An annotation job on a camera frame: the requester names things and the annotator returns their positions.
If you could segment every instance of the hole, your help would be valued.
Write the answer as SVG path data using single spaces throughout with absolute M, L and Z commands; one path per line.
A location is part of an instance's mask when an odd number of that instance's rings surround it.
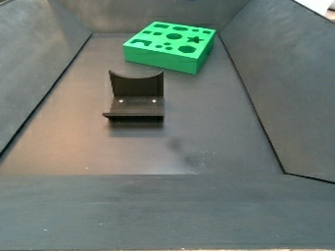
M 188 37 L 188 41 L 187 42 L 194 42 L 194 43 L 199 43 L 200 41 L 203 41 L 204 39 L 200 39 L 199 36 L 195 37 Z
M 143 43 L 146 46 L 150 46 L 152 41 L 143 40 L 143 39 L 134 39 L 131 43 Z
M 180 26 L 174 27 L 174 29 L 175 29 L 175 30 L 180 30 L 180 31 L 188 30 L 187 27 L 180 27 Z
M 180 34 L 178 34 L 178 33 L 171 33 L 171 34 L 168 34 L 167 35 L 167 38 L 168 39 L 172 39 L 172 40 L 178 40 L 178 39 L 180 39 L 183 36 L 180 35 Z
M 154 25 L 154 27 L 167 28 L 167 27 L 168 27 L 168 25 L 160 25 L 160 24 L 156 24 L 156 25 Z
M 192 46 L 180 46 L 178 48 L 178 50 L 182 52 L 182 53 L 194 53 L 196 51 L 196 48 L 194 48 Z

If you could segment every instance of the black bracket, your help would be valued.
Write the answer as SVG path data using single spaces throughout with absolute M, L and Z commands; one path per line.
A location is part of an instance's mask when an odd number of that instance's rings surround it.
M 162 119 L 164 117 L 164 72 L 150 77 L 110 73 L 114 98 L 108 113 L 112 119 Z

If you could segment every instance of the green foam block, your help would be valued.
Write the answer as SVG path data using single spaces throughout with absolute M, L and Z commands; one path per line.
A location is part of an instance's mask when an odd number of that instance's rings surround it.
M 123 44 L 126 61 L 196 75 L 215 33 L 208 28 L 154 22 Z

